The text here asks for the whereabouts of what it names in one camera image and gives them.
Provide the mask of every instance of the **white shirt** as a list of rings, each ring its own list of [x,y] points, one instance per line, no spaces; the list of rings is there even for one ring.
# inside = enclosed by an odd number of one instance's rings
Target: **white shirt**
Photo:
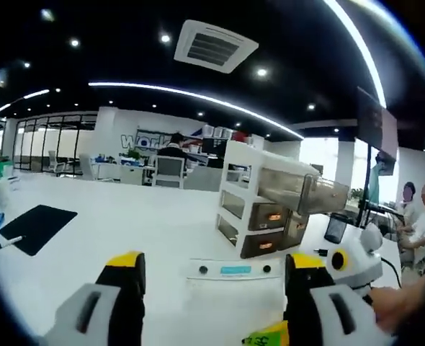
[[[414,234],[409,237],[409,241],[414,243],[418,240],[425,238],[425,212],[419,216],[417,221],[413,224]],[[425,245],[414,249],[414,263],[419,262],[425,257]]]
[[[405,218],[405,225],[414,225],[419,216],[421,215],[421,209],[419,208],[417,202],[412,200],[411,202],[406,203],[401,208],[401,213]]]

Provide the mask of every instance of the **white counter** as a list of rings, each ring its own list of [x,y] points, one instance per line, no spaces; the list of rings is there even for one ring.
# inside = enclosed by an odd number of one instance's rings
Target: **white counter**
[[[237,259],[230,242],[214,230],[218,198],[217,192],[25,175],[21,190],[13,192],[6,222],[38,204],[78,215],[34,257],[16,247],[0,250],[1,289],[26,328],[45,334],[55,310],[84,283],[95,282],[110,258],[142,251],[147,277],[143,345],[170,345],[170,332],[176,332],[172,322],[182,315],[182,268],[188,259]],[[324,216],[310,218],[301,249],[327,248],[324,222]],[[395,243],[385,241],[381,254],[400,267]],[[396,287],[390,268],[376,285]],[[160,332],[160,326],[166,330]]]

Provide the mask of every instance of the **black cable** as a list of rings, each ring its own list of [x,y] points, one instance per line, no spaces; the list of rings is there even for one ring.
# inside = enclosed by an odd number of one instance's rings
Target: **black cable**
[[[387,263],[388,265],[390,265],[390,266],[392,267],[393,272],[395,273],[395,276],[397,277],[398,286],[401,288],[400,277],[398,276],[398,272],[397,272],[397,270],[396,270],[395,266],[394,266],[391,262],[387,261],[387,260],[386,260],[385,258],[383,258],[383,257],[381,257],[381,258],[380,258],[380,260],[381,260],[381,261],[383,261],[384,263]]]

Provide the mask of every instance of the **led light strip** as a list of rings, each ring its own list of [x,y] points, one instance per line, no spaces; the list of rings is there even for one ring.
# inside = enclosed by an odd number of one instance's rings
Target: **led light strip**
[[[257,114],[255,112],[252,112],[250,110],[247,110],[247,109],[239,107],[239,106],[232,105],[231,103],[221,101],[219,99],[214,99],[212,97],[201,95],[201,94],[195,94],[194,92],[186,92],[184,90],[166,88],[164,86],[156,86],[156,85],[148,85],[148,84],[136,84],[136,83],[117,83],[117,82],[111,82],[111,81],[92,82],[92,83],[88,83],[88,85],[90,87],[132,87],[132,88],[141,88],[141,89],[152,89],[152,90],[159,90],[159,91],[162,91],[162,92],[172,92],[172,93],[175,93],[175,94],[182,94],[182,95],[186,95],[186,96],[196,97],[198,99],[203,99],[203,100],[206,100],[206,101],[209,101],[209,102],[212,102],[212,103],[216,103],[218,105],[222,105],[222,106],[225,106],[225,107],[232,108],[234,110],[239,110],[240,112],[246,113],[246,114],[251,115],[251,116],[253,116],[257,119],[263,120],[266,123],[269,123],[273,126],[276,126],[276,127],[282,129],[285,132],[291,133],[292,135],[294,135],[294,136],[296,136],[300,139],[304,139],[304,136],[300,135],[299,133],[291,130],[290,128],[287,128],[286,126],[283,126],[282,124],[277,123],[274,120],[271,120],[267,117],[264,117],[260,114]]]
[[[359,33],[357,27],[350,19],[349,15],[344,11],[344,9],[337,3],[336,0],[324,0],[329,8],[334,12],[334,14],[339,18],[342,24],[345,26],[350,36],[354,39],[360,53],[363,56],[364,62],[368,67],[368,71],[370,72],[372,83],[376,89],[377,98],[379,99],[379,103],[384,108],[387,108],[387,104],[385,103],[385,95],[383,85],[380,83],[379,73],[377,72],[376,65],[374,64],[374,60],[372,59],[371,52],[366,46],[366,43],[363,40],[363,37]]]
[[[6,108],[10,107],[12,104],[16,103],[17,101],[19,101],[21,99],[31,99],[32,97],[44,95],[44,94],[47,94],[48,92],[49,92],[48,89],[44,89],[44,90],[41,90],[39,92],[33,92],[31,94],[25,95],[24,97],[21,97],[20,99],[16,99],[15,101],[13,101],[13,103],[6,103],[4,106],[1,106],[0,112],[2,110],[5,110]]]

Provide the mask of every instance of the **black button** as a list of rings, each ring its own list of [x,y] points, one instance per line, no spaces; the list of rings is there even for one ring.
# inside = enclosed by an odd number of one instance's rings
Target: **black button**
[[[331,258],[331,264],[335,270],[340,270],[344,265],[344,256],[340,252],[336,252]]]

